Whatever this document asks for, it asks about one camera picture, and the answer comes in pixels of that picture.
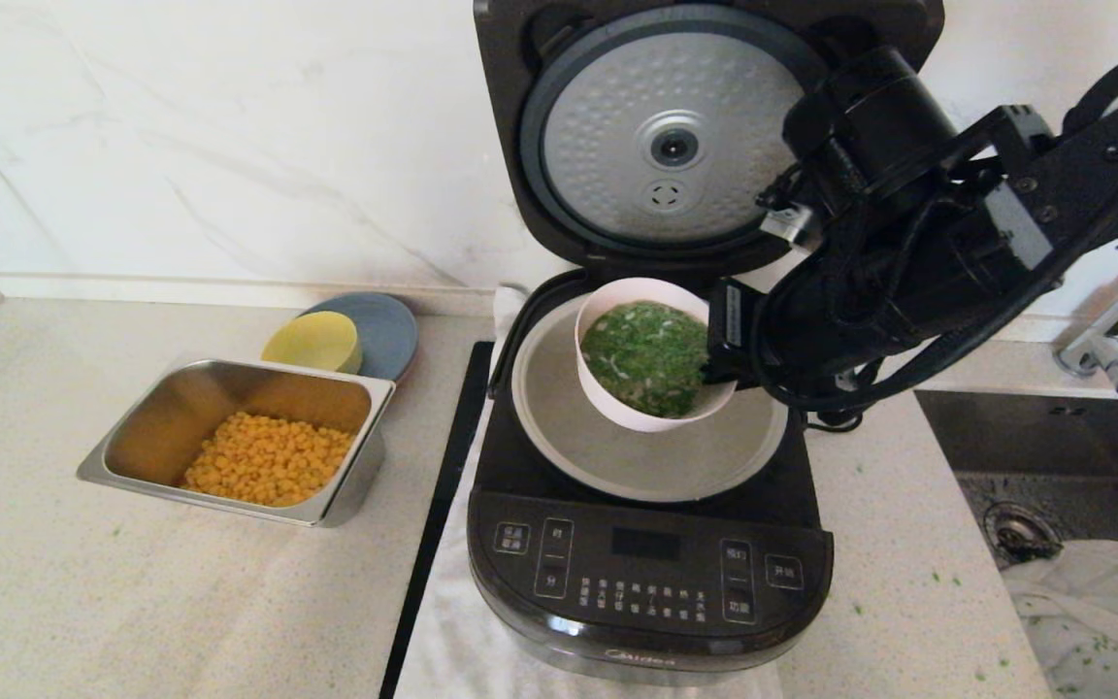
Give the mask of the yellow small bowl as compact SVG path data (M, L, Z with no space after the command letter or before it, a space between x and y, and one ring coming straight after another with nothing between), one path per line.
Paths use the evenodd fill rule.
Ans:
M260 361L356 375L363 367L364 352L353 319L322 311L281 327L263 346Z

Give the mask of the metal sink drain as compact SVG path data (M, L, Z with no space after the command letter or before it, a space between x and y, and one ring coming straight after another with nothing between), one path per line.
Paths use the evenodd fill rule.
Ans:
M1050 560L1064 548L1055 528L1026 506L991 504L980 514L980 526L991 552L1003 567Z

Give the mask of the white crumpled cloth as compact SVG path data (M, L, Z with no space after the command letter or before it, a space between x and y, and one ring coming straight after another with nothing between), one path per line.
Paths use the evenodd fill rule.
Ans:
M1118 544L1070 541L999 576L1053 699L1118 699Z

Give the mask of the black Midea rice cooker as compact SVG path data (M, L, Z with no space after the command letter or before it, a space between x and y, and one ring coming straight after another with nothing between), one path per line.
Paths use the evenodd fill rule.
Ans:
M711 684L773 662L819 616L835 539L819 520L805 417L781 448L722 494L643 503L574 481L544 460L511 398L529 330L595 285L547 280L511 325L468 499L480 597L547 664L639 684Z

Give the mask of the blue grey plate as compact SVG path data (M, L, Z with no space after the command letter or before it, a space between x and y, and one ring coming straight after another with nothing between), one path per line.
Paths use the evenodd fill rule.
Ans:
M376 292L353 292L329 297L301 313L337 313L356 324L361 363L356 375L394 382L402 381L420 344L420 330L413 310L400 297Z

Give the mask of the yellow corn kernels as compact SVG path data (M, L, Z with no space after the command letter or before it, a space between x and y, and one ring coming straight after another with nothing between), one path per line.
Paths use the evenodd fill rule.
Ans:
M238 412L203 440L179 487L253 506L299 506L334 475L353 435L306 421Z

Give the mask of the black flat strip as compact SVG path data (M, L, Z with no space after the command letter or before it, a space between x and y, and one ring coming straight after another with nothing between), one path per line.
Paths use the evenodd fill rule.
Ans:
M485 390L494 368L492 359L494 344L491 341L475 341L468 355L466 371L463 374L454 416L447 433L440 469L432 490L429 512L423 523L421 539L418 544L413 570L409 576L407 593L405 593L398 624L396 624L392 645L385 667L382 680L378 686L378 699L394 699L401 678L405 660L407 660L413 629L420 615L423 596L432 575L432 566L440 547L451 508L456 500L463 470L477 434L480 416L482 416Z

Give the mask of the pink bowl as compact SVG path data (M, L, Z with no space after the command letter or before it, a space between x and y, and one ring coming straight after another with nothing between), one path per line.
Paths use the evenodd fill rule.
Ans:
M581 355L580 342L585 332L589 330L596 318L606 314L613 306L622 304L633 304L636 301L652 301L657 304L674 306L676 310L697 319L707 328L707 353L710 353L708 336L710 331L710 308L705 300L697 293L684 290L678 284L662 282L659 278L622 278L617 282L605 283L598 290L585 297L577 310L576 323L574 328L574 349L576 352L575 366L578 376L578 384L584 389L586 398L591 402L594 408L606 416L612 423L625 426L635 432L657 433L678 429L680 425L697 423L713 416L723 409L732 395L737 385L730 382L721 385L702 385L698 390L695 409L684 417L656 417L644 415L616 402L606 389L595 380L586 367Z

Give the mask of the stainless steel tray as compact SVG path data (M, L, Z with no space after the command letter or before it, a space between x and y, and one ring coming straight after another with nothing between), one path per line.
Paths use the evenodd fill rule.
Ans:
M77 469L80 482L288 525L334 527L360 509L385 460L378 432L398 385L262 361L176 361ZM260 506L181 488L203 441L235 413L304 421L351 435L333 478L294 506Z

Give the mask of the black rice cooker lid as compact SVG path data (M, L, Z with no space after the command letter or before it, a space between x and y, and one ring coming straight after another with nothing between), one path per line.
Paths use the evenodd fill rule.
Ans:
M923 66L944 0L472 0L518 211L582 270L728 276L781 258L757 198L788 111L891 46Z

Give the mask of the white terry towel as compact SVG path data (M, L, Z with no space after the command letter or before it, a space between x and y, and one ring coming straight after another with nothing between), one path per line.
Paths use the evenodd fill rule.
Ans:
M494 292L494 362L524 304L523 290ZM485 397L394 699L784 699L771 664L711 684L639 684L563 671L528 651L480 598L467 560L468 495L491 407Z

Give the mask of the chopped green onions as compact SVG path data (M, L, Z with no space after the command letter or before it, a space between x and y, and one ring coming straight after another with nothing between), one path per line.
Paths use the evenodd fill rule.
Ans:
M703 385L707 328L652 301L613 306L580 342L586 367L616 402L644 415L684 417Z

